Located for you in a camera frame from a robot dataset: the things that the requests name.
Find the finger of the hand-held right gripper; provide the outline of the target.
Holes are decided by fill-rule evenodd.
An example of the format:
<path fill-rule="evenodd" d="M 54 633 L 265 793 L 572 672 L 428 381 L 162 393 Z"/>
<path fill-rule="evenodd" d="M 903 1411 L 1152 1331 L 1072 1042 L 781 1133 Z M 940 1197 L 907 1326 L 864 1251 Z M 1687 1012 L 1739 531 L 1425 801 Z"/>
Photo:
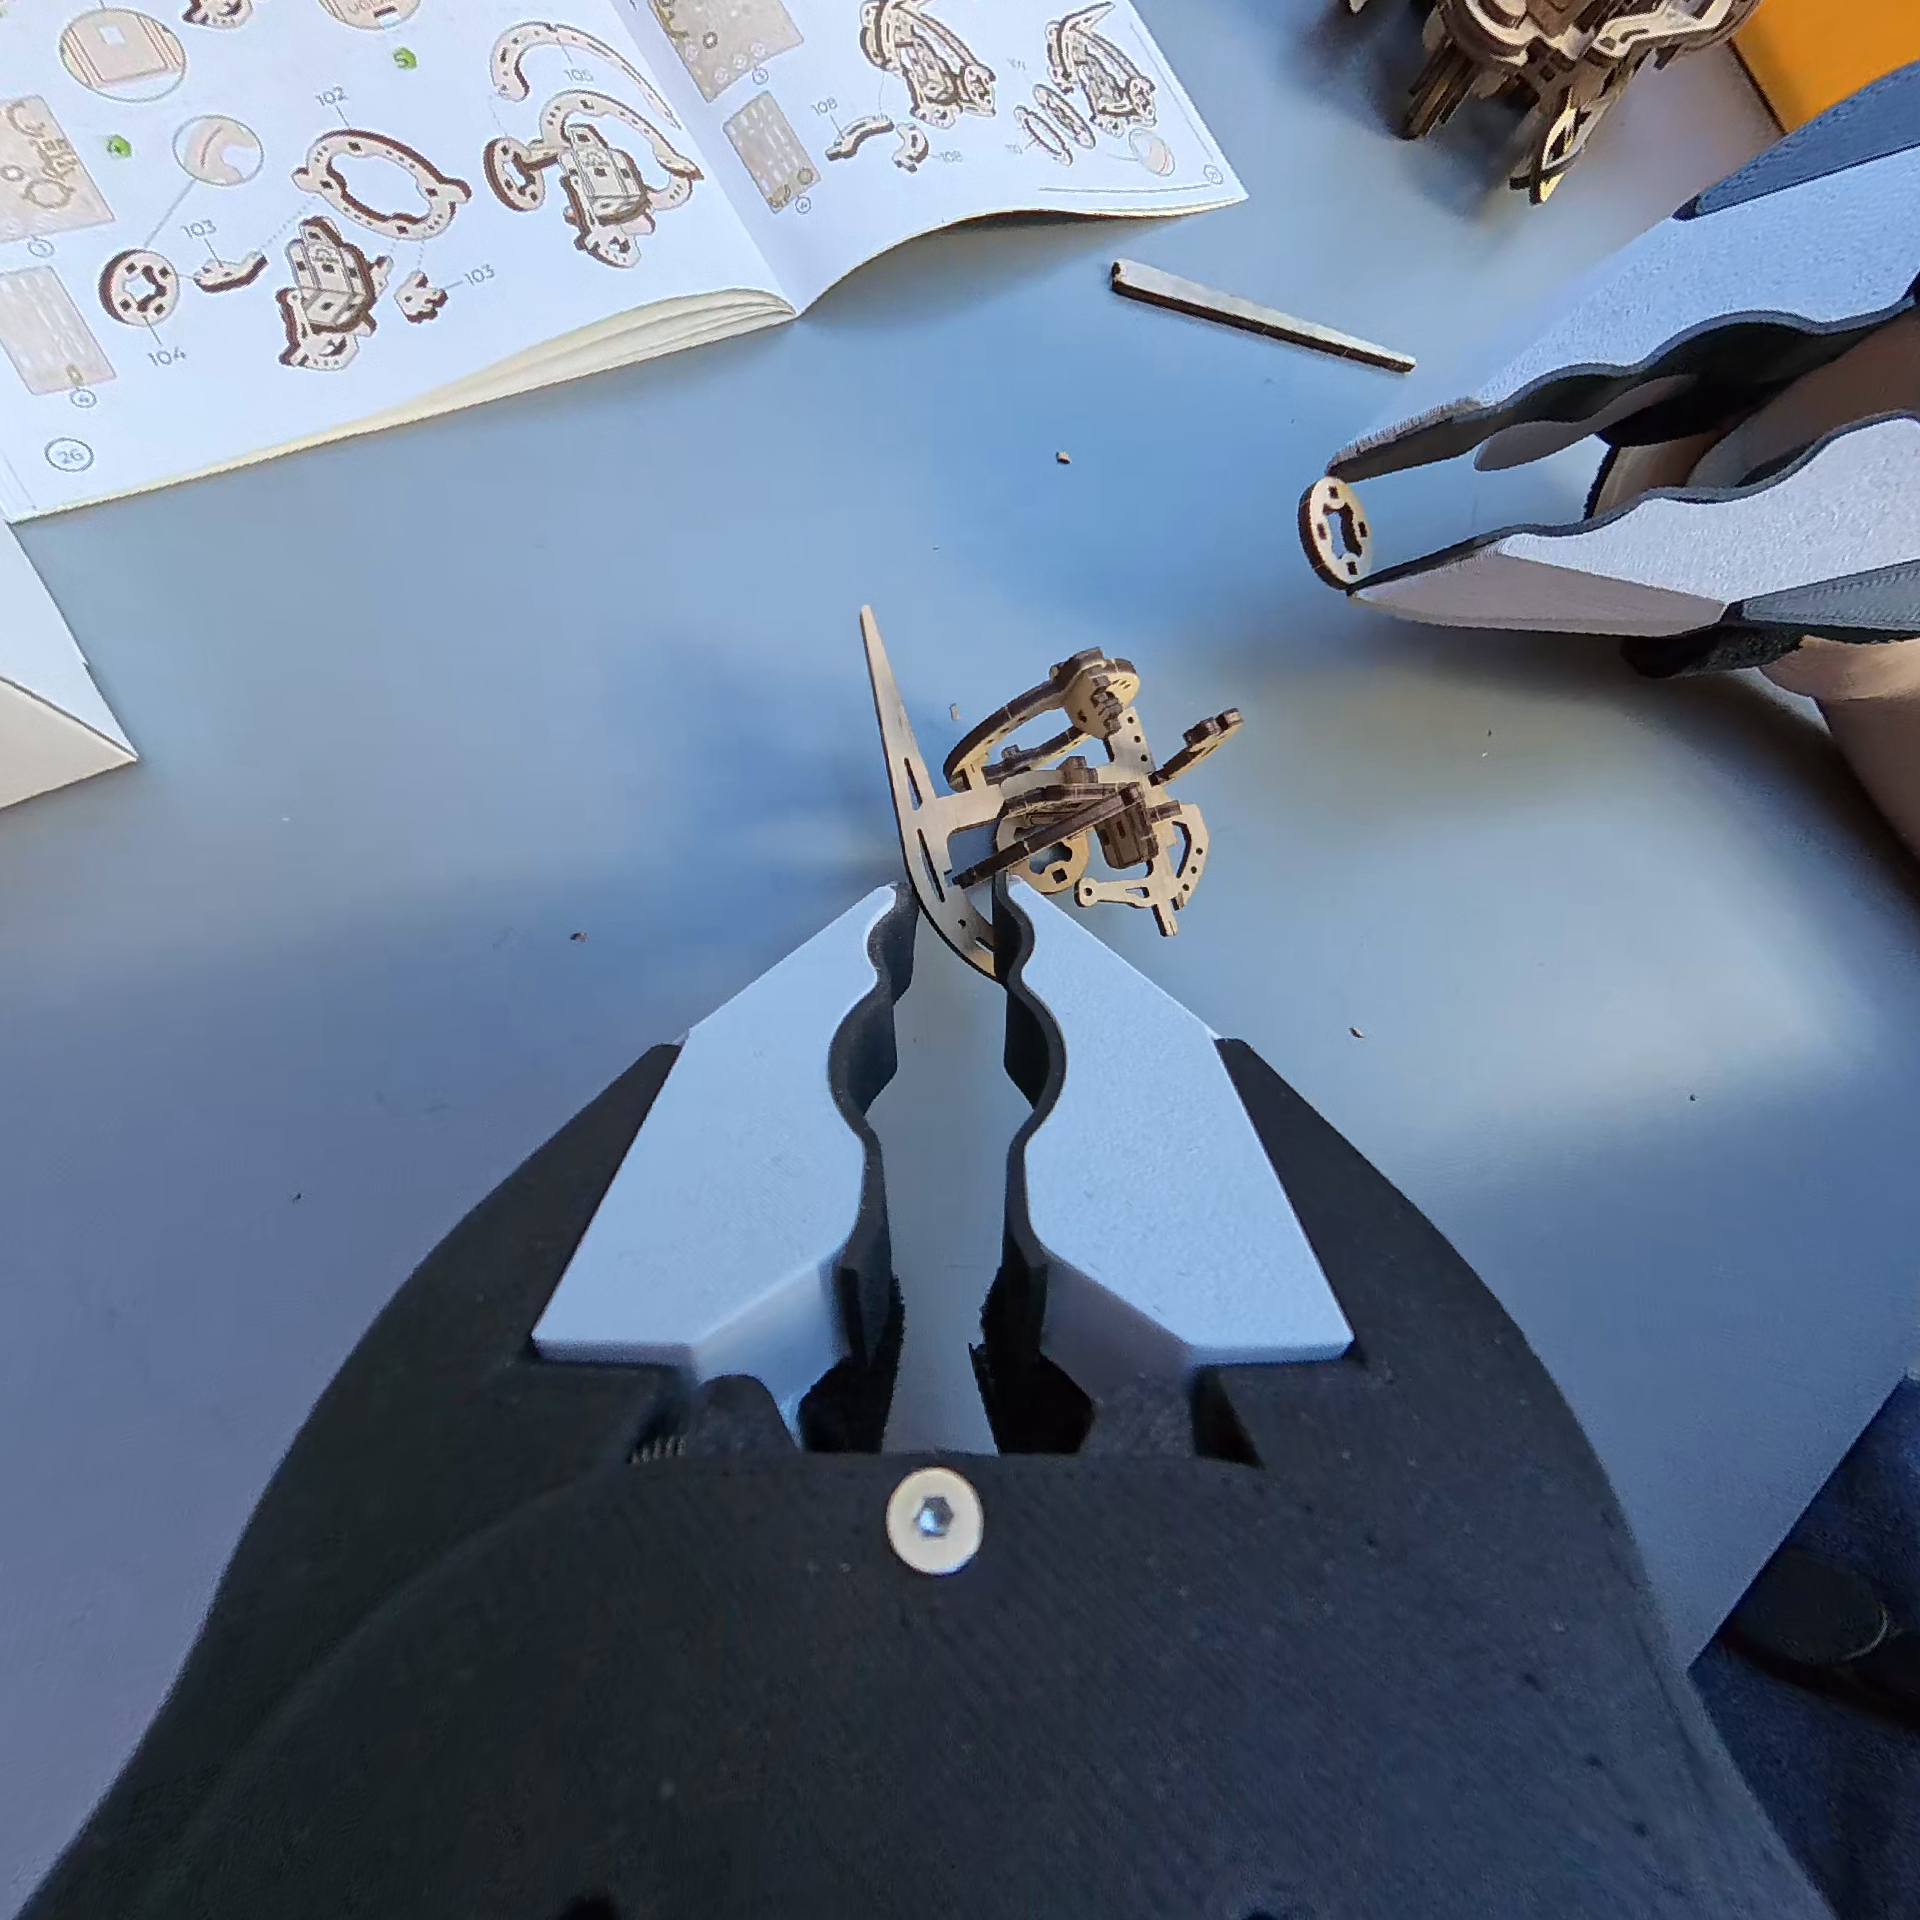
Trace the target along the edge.
<path fill-rule="evenodd" d="M 1682 636 L 1917 631 L 1917 416 L 1852 426 L 1742 491 L 1655 491 L 1581 526 L 1522 526 L 1350 590 L 1441 627 Z"/>
<path fill-rule="evenodd" d="M 1739 395 L 1839 352 L 1912 302 L 1917 153 L 1668 220 L 1572 286 L 1466 393 L 1329 458 L 1367 480 L 1481 451 L 1522 466 L 1591 433 L 1640 438 L 1634 416 Z"/>

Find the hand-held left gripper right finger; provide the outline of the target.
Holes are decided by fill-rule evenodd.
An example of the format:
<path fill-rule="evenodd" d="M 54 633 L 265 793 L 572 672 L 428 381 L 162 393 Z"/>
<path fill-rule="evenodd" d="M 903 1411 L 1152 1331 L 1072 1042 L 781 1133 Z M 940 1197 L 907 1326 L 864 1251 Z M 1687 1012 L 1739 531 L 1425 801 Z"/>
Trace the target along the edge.
<path fill-rule="evenodd" d="M 1339 1358 L 1351 1329 L 1211 1030 L 1025 883 L 995 883 L 995 965 L 1031 1105 L 981 1320 L 995 1392 L 1043 1362 L 1103 1399 Z"/>

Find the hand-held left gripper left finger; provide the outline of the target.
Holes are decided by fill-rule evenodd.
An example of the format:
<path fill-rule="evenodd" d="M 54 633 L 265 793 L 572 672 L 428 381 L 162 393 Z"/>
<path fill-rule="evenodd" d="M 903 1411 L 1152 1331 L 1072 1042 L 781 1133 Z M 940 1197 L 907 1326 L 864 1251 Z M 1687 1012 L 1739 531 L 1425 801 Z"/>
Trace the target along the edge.
<path fill-rule="evenodd" d="M 892 1309 L 879 1140 L 919 901 L 882 886 L 679 1045 L 563 1284 L 544 1358 L 759 1378 L 781 1411 Z"/>

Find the round wooden disc part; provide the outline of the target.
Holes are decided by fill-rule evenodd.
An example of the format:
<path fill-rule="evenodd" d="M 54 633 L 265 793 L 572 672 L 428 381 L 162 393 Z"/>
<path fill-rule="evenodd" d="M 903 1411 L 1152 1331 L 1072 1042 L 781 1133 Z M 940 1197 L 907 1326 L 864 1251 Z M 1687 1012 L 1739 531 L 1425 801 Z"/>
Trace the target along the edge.
<path fill-rule="evenodd" d="M 1329 589 L 1356 589 L 1372 574 L 1372 524 L 1360 492 L 1325 473 L 1301 500 L 1301 542 Z"/>

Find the small wooden model assembly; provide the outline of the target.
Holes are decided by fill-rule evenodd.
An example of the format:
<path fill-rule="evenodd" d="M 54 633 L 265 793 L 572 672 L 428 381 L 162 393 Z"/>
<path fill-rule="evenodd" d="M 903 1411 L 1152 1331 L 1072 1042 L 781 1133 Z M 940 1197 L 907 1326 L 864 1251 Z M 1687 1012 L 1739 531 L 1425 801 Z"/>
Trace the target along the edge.
<path fill-rule="evenodd" d="M 995 972 L 995 933 L 970 893 L 1017 874 L 1076 905 L 1134 905 L 1163 936 L 1193 901 L 1209 830 L 1174 784 L 1220 752 L 1240 713 L 1226 710 L 1155 762 L 1138 713 L 1131 660 L 1081 650 L 994 710 L 934 778 L 906 714 L 871 610 L 858 615 L 876 717 L 890 758 L 906 873 L 943 944 Z"/>

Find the large assembled wooden model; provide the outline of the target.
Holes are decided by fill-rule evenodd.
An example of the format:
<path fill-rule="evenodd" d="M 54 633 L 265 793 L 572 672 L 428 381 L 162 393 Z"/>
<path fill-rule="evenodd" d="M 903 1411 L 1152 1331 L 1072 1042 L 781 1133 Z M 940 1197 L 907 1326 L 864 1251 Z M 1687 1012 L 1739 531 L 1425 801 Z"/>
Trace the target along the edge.
<path fill-rule="evenodd" d="M 1434 2 L 1401 134 L 1426 136 L 1471 99 L 1528 99 L 1510 177 L 1545 205 L 1634 74 L 1731 39 L 1758 2 Z"/>

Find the person's right hand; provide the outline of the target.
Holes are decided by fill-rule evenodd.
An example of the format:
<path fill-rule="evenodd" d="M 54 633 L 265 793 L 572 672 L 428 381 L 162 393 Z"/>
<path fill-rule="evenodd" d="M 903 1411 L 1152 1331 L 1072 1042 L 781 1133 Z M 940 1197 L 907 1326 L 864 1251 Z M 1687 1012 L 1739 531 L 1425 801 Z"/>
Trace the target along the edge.
<path fill-rule="evenodd" d="M 1826 433 L 1893 411 L 1917 411 L 1917 330 L 1903 319 L 1766 399 L 1691 466 L 1690 484 L 1758 484 Z"/>

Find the orange yellow box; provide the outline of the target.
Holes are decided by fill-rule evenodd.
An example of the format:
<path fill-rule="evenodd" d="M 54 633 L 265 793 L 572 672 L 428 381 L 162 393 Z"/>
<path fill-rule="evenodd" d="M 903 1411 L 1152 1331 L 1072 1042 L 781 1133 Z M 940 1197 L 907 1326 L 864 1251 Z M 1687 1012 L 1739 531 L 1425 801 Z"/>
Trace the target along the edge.
<path fill-rule="evenodd" d="M 1917 61 L 1917 2 L 1766 0 L 1734 48 L 1779 132 L 1798 132 L 1861 84 Z"/>

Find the tapered wooden stick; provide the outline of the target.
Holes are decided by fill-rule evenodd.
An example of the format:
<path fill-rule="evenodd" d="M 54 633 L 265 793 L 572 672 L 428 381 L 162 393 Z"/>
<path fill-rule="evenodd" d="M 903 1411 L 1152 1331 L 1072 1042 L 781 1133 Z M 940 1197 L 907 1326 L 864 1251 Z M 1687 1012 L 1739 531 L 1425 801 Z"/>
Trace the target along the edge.
<path fill-rule="evenodd" d="M 1152 303 L 1163 311 L 1187 315 L 1193 319 L 1237 325 L 1245 333 L 1258 333 L 1263 339 L 1291 342 L 1324 355 L 1339 355 L 1347 364 L 1374 367 L 1399 377 L 1417 368 L 1417 360 L 1410 352 L 1360 339 L 1356 333 L 1343 333 L 1325 323 L 1301 319 L 1278 308 L 1235 297 L 1180 275 L 1165 275 L 1163 268 L 1150 268 L 1134 258 L 1115 261 L 1111 286 L 1123 302 Z"/>

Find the person's dark blue clothing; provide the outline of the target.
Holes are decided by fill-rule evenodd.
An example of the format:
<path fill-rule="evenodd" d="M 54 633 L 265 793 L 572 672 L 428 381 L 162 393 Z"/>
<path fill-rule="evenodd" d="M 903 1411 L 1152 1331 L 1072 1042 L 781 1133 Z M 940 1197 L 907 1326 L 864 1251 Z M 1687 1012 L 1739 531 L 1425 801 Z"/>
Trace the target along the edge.
<path fill-rule="evenodd" d="M 1839 1917 L 1917 1917 L 1917 1378 L 1903 1378 L 1691 1665 Z"/>

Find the open instruction booklet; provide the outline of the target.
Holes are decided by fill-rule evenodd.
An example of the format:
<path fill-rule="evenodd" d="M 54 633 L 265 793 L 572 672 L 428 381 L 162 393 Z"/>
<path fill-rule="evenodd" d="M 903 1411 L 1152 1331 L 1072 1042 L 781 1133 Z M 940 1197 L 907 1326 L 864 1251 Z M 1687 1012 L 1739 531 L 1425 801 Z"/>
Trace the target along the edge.
<path fill-rule="evenodd" d="M 1131 2 L 3 2 L 3 515 L 1237 200 Z"/>

